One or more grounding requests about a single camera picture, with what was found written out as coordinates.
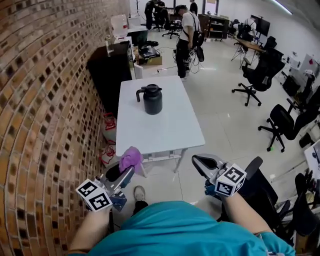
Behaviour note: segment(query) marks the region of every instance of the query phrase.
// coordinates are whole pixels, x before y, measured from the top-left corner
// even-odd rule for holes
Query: thermos handle
[[[144,89],[140,89],[140,90],[137,90],[136,91],[136,93],[135,93],[135,95],[136,95],[136,100],[138,101],[138,102],[140,102],[140,93],[144,93],[145,92],[145,90]]]

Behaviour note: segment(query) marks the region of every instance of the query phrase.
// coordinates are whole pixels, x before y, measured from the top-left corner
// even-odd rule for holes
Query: purple cloth
[[[119,170],[122,173],[126,168],[130,166],[134,166],[134,168],[137,170],[138,168],[140,168],[143,160],[144,158],[140,151],[136,147],[131,146],[121,156],[121,159],[119,161]]]

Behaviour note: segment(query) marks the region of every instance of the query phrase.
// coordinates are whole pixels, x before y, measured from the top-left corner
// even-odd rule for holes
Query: teal shirt
[[[88,255],[266,256],[268,252],[295,255],[295,250],[273,233],[255,236],[237,224],[219,223],[189,203],[170,201],[144,208]]]

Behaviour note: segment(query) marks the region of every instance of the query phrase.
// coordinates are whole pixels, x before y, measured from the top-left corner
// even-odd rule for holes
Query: brick wall
[[[87,60],[127,0],[0,1],[0,255],[62,255],[101,171]]]

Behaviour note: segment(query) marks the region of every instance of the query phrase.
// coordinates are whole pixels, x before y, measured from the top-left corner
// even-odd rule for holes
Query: white ceiling
[[[293,15],[320,31],[320,0],[277,0]]]

